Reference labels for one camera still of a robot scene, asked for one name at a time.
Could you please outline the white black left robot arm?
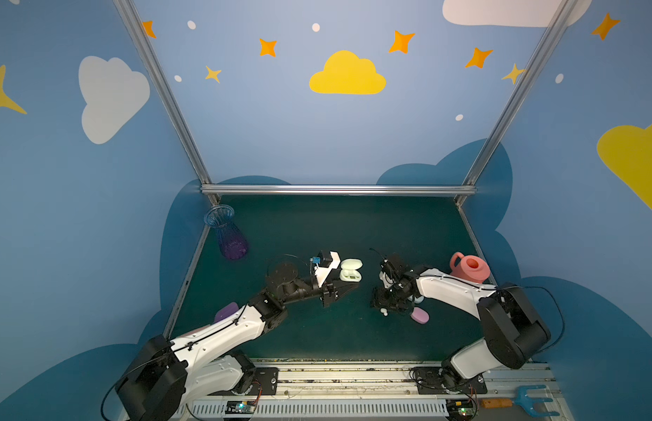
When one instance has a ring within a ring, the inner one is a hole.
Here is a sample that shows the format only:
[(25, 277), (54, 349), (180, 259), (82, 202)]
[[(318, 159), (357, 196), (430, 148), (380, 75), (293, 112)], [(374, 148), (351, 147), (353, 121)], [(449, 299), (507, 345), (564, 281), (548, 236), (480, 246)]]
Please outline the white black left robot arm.
[(278, 327), (289, 303), (319, 298), (329, 306), (357, 289), (362, 266), (332, 252), (312, 258), (302, 277), (296, 266), (282, 263), (267, 275), (265, 288), (229, 317), (172, 340), (148, 340), (113, 387), (128, 418), (168, 420), (210, 393), (246, 391), (255, 367), (236, 347)]

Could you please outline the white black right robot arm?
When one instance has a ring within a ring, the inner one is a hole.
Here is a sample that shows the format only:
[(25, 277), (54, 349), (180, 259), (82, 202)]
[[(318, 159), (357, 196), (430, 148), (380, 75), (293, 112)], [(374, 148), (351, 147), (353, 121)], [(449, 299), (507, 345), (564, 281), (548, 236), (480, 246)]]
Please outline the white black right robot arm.
[(381, 312), (410, 314), (416, 298), (446, 303), (475, 317), (483, 337), (443, 360), (426, 389), (461, 391), (479, 375), (504, 366), (521, 368), (551, 340), (551, 332), (522, 286), (467, 281), (437, 268), (411, 268), (397, 255), (383, 258), (372, 306)]

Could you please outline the pink earbud charging case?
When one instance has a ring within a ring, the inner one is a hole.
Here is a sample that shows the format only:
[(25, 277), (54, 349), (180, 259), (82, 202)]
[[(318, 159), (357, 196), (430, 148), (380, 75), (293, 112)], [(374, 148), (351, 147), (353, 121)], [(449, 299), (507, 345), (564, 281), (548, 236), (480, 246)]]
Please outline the pink earbud charging case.
[(411, 319), (420, 325), (425, 325), (429, 322), (429, 314), (420, 307), (415, 307), (411, 313)]

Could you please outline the white earbud charging case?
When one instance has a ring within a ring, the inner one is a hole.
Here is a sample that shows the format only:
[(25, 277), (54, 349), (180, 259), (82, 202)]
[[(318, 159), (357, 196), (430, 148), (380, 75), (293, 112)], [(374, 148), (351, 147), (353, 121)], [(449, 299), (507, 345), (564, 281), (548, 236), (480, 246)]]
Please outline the white earbud charging case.
[(359, 272), (362, 266), (364, 264), (359, 259), (341, 261), (339, 279), (343, 282), (360, 282), (363, 278)]

